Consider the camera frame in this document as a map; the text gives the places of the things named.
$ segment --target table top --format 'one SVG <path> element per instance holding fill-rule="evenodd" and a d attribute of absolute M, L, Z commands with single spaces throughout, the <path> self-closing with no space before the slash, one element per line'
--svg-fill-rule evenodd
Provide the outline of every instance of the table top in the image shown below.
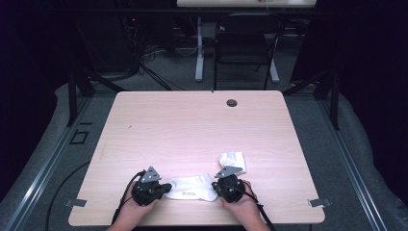
<path fill-rule="evenodd" d="M 177 0 L 178 7 L 313 8 L 317 0 Z"/>
<path fill-rule="evenodd" d="M 226 104 L 237 101 L 236 107 Z M 132 91 L 116 96 L 94 151 L 69 223 L 110 225 L 126 185 L 153 166 L 171 178 L 213 177 L 218 156 L 241 151 L 246 174 L 273 223 L 319 223 L 324 212 L 311 207 L 318 194 L 283 95 L 274 90 Z M 238 224 L 219 198 L 163 197 L 140 225 Z"/>

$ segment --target chair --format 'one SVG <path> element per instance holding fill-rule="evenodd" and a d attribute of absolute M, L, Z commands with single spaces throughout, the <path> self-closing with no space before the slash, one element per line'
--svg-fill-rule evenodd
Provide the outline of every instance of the chair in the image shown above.
<path fill-rule="evenodd" d="M 224 16 L 216 26 L 214 90 L 217 89 L 219 64 L 255 65 L 258 66 L 255 71 L 261 65 L 267 66 L 266 90 L 282 25 L 280 18 L 271 13 L 230 13 Z"/>

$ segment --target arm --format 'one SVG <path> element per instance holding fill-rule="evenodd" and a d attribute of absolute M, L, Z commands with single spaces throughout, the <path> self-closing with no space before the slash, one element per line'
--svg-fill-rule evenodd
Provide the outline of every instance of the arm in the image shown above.
<path fill-rule="evenodd" d="M 109 231 L 130 231 L 134 229 L 143 220 L 144 216 L 150 213 L 158 203 L 158 200 L 155 200 L 147 206 L 140 206 L 132 198 L 131 191 L 134 185 L 135 182 L 129 187 L 126 193 L 126 198 L 129 199 L 123 204 L 115 223 L 108 228 Z"/>
<path fill-rule="evenodd" d="M 245 184 L 245 191 L 252 193 L 252 190 Z M 221 198 L 222 206 L 234 214 L 235 218 L 248 231 L 268 231 L 267 225 L 262 221 L 261 215 L 255 201 L 244 194 L 236 203 L 228 203 Z"/>

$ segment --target background table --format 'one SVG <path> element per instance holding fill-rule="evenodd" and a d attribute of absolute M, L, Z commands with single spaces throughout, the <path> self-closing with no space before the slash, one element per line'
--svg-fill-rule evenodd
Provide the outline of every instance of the background table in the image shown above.
<path fill-rule="evenodd" d="M 313 8 L 317 0 L 177 0 L 177 7 L 181 8 Z M 195 67 L 195 81 L 203 79 L 204 55 L 202 50 L 201 18 L 197 21 L 197 65 Z M 274 60 L 270 66 L 272 83 L 279 83 L 279 77 Z"/>
<path fill-rule="evenodd" d="M 313 8 L 317 0 L 177 0 L 178 7 Z"/>

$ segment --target dark background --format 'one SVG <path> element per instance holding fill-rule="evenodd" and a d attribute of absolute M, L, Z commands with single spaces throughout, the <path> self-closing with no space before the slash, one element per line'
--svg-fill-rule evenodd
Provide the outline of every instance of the dark background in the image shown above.
<path fill-rule="evenodd" d="M 54 91 L 67 82 L 72 62 L 78 61 L 89 69 L 103 67 L 80 33 L 89 33 L 89 25 L 92 28 L 97 28 L 93 25 L 111 25 L 111 29 L 105 28 L 109 34 L 105 39 L 115 44 L 113 49 L 106 48 L 99 40 L 101 43 L 95 50 L 102 53 L 116 50 L 122 55 L 124 58 L 117 60 L 115 68 L 129 69 L 134 64 L 123 46 L 124 37 L 116 34 L 119 23 L 102 23 L 95 19 L 75 25 L 63 16 L 49 20 L 40 11 L 42 2 L 1 3 L 1 198 L 24 168 L 46 129 L 56 107 Z M 60 1 L 52 1 L 52 4 L 64 5 Z M 311 21 L 292 80 L 311 78 L 335 62 L 342 64 L 341 93 L 366 129 L 374 164 L 390 189 L 408 204 L 405 7 L 404 1 L 396 0 L 358 3 L 319 0 L 317 11 L 357 9 L 361 16 L 343 21 Z"/>

